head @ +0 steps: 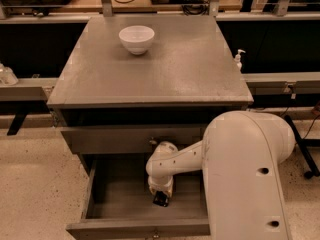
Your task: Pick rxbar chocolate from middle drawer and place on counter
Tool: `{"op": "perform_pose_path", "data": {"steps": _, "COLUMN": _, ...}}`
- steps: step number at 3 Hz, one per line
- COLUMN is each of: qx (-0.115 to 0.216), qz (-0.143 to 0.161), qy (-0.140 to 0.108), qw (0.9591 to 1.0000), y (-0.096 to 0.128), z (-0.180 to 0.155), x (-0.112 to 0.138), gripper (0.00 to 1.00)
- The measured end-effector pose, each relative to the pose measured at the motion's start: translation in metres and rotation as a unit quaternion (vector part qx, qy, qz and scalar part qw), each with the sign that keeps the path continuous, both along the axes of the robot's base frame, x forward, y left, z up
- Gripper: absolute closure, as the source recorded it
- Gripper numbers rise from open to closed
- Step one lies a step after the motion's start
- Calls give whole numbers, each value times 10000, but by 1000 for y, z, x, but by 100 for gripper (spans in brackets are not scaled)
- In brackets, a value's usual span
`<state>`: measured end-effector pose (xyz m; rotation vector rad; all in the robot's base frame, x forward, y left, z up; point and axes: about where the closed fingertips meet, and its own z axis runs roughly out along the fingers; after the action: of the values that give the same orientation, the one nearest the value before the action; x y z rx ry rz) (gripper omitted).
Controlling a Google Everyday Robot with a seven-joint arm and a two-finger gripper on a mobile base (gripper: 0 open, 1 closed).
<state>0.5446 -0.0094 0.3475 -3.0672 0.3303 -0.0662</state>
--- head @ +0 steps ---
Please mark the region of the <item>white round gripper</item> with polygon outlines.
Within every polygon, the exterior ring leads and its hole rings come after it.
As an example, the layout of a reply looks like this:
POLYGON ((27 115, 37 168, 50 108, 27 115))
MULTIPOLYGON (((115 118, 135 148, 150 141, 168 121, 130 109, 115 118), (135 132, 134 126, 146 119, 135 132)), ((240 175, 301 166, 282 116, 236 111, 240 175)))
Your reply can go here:
POLYGON ((149 190, 152 195, 156 195, 157 192, 163 192, 169 198, 173 194, 174 180, 172 176, 165 176, 162 178, 148 177, 149 190))

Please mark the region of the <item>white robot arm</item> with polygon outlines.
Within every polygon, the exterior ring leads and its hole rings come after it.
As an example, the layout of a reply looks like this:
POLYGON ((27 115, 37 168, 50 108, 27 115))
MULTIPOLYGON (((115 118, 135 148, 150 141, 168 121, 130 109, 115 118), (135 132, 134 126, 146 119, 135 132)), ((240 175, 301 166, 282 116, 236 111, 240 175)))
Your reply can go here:
POLYGON ((200 170, 213 240, 292 240, 278 165, 294 146, 284 119, 226 112, 187 148, 160 143, 146 165, 149 189, 171 195, 174 175, 200 170))

